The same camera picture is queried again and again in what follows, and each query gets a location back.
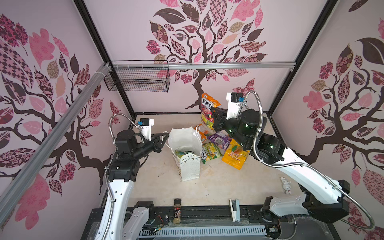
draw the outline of floor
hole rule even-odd
[[[139,115],[153,118],[152,133],[170,132],[172,128],[196,126],[200,114]],[[274,135],[268,122],[265,133]],[[249,156],[241,170],[226,164],[221,159],[200,163],[200,178],[181,182],[170,149],[161,153],[152,152],[140,168],[128,206],[138,201],[153,201],[155,206],[171,206],[175,198],[182,205],[227,205],[228,199],[239,199],[241,205],[263,204],[266,197],[284,195],[280,177],[292,181],[292,194],[299,194],[298,184],[284,173],[256,161]]]

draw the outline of purple snack bag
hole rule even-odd
[[[227,136],[225,133],[217,132],[208,137],[208,139],[216,144],[219,148],[226,150],[231,142],[232,138]]]

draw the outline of candy bag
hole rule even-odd
[[[226,150],[232,138],[222,132],[217,132],[208,137],[208,139],[215,143],[219,148]]]
[[[221,104],[207,93],[201,95],[201,121],[211,130],[213,129],[214,119],[211,107],[218,107]]]
[[[220,149],[212,142],[203,144],[203,151],[201,151],[201,160],[205,162],[221,157]]]
[[[243,148],[238,144],[234,139],[232,139],[231,143],[228,146],[228,149],[225,151],[223,156],[223,162],[228,163],[234,168],[238,170],[241,169],[245,160],[247,159],[249,154],[248,151],[243,151]]]

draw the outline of yellow snack package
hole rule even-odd
[[[247,159],[248,154],[249,150],[243,151],[243,148],[240,146],[240,144],[232,139],[223,156],[223,162],[228,163],[232,167],[240,170],[245,160]]]
[[[211,112],[211,107],[218,107],[221,104],[207,93],[201,95],[201,121],[211,130],[213,129],[214,119]]]

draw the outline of orange snack bag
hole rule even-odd
[[[241,169],[247,159],[249,151],[243,151],[243,148],[234,139],[229,144],[223,156],[223,162],[228,163],[238,170]]]

